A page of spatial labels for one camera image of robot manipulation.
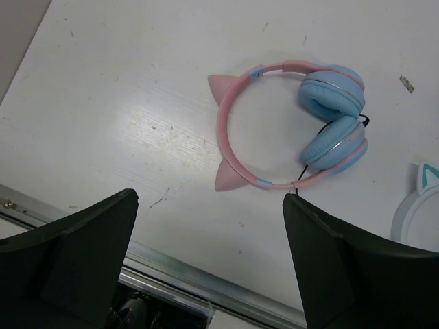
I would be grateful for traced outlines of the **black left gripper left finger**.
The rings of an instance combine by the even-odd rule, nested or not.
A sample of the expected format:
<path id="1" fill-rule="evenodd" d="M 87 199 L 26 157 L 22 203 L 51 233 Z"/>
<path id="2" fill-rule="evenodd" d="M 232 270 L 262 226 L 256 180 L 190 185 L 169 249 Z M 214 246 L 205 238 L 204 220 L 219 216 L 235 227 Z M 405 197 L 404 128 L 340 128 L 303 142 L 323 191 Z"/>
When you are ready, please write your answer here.
<path id="1" fill-rule="evenodd" d="M 2 328 L 103 328 L 137 216 L 124 189 L 1 240 Z"/>

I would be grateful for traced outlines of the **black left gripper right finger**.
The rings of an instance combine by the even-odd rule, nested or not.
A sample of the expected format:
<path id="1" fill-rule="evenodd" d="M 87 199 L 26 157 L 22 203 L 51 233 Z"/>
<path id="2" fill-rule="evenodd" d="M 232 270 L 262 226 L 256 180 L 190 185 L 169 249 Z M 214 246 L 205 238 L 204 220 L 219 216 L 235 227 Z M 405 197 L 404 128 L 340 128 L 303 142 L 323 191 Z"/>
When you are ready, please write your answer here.
<path id="1" fill-rule="evenodd" d="M 295 194 L 285 229 L 308 328 L 437 328 L 438 254 L 395 243 Z"/>

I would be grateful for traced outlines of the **pink blue cat-ear headphones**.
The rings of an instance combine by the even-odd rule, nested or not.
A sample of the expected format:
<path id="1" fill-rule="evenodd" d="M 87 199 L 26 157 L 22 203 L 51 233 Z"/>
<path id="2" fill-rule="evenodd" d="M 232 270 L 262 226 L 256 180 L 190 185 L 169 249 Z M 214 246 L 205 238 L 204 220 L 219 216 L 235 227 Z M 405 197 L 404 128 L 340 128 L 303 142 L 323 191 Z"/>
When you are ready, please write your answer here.
<path id="1" fill-rule="evenodd" d="M 228 138 L 228 117 L 240 93 L 257 78 L 272 71 L 300 73 L 300 104 L 312 115 L 326 121 L 300 157 L 315 172 L 287 184 L 274 184 L 253 175 L 234 154 Z M 340 173 L 354 165 L 367 151 L 365 128 L 370 119 L 362 114 L 366 100 L 364 82 L 353 70 L 339 65 L 317 65 L 304 60 L 260 65 L 239 77 L 210 75 L 208 83 L 219 106 L 217 143 L 222 153 L 215 179 L 216 191 L 232 191 L 246 185 L 266 189 L 308 187 L 318 180 Z"/>

